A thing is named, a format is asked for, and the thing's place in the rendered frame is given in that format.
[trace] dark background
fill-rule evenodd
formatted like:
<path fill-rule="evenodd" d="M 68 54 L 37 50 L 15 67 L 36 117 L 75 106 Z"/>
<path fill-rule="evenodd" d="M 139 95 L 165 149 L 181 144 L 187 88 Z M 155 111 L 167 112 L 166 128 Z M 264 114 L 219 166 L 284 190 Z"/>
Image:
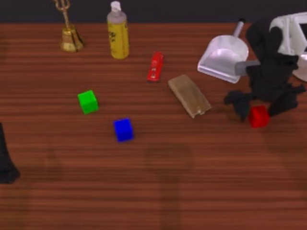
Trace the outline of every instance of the dark background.
<path fill-rule="evenodd" d="M 75 23 L 106 21 L 111 0 L 71 0 Z M 248 22 L 267 16 L 307 11 L 305 0 L 122 0 L 131 23 Z M 53 0 L 1 0 L 0 23 L 62 22 Z"/>

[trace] green cube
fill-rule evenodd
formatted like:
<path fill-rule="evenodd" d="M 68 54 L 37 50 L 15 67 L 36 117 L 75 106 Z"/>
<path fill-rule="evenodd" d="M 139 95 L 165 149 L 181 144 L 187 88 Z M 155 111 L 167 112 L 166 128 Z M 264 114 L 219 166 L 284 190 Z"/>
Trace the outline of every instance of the green cube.
<path fill-rule="evenodd" d="M 98 110 L 98 101 L 92 90 L 78 94 L 78 99 L 84 114 L 89 114 Z"/>

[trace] blue cube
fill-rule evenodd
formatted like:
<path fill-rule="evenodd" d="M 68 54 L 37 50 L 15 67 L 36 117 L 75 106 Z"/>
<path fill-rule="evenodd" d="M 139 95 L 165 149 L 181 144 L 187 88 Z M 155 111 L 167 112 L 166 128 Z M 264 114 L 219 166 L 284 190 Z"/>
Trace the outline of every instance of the blue cube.
<path fill-rule="evenodd" d="M 129 118 L 114 121 L 113 125 L 119 142 L 133 139 L 133 129 Z"/>

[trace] wooden table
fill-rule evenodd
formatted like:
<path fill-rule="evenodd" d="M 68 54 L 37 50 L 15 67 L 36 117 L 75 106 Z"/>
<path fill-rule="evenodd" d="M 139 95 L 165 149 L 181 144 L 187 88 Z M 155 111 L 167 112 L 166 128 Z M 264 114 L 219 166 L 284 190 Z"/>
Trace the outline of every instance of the wooden table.
<path fill-rule="evenodd" d="M 0 121 L 22 173 L 0 185 L 0 229 L 306 229 L 306 94 L 252 129 L 223 104 L 247 78 L 197 72 L 234 26 L 130 24 L 130 57 L 114 60 L 105 24 L 77 25 L 87 46 L 76 54 L 59 50 L 59 24 L 0 25 Z M 157 84 L 146 82 L 154 51 L 165 54 Z M 181 74 L 213 106 L 194 120 L 167 85 Z M 89 89 L 100 110 L 83 115 L 77 94 Z M 113 121 L 125 117 L 135 139 L 117 143 Z"/>

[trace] red cube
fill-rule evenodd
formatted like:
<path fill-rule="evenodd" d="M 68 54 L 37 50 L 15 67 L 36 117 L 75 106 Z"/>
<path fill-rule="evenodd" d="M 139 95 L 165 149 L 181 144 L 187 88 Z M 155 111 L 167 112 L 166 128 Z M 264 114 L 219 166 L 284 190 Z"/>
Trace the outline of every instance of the red cube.
<path fill-rule="evenodd" d="M 269 123 L 269 113 L 265 106 L 255 106 L 250 109 L 248 119 L 253 128 L 265 127 Z"/>

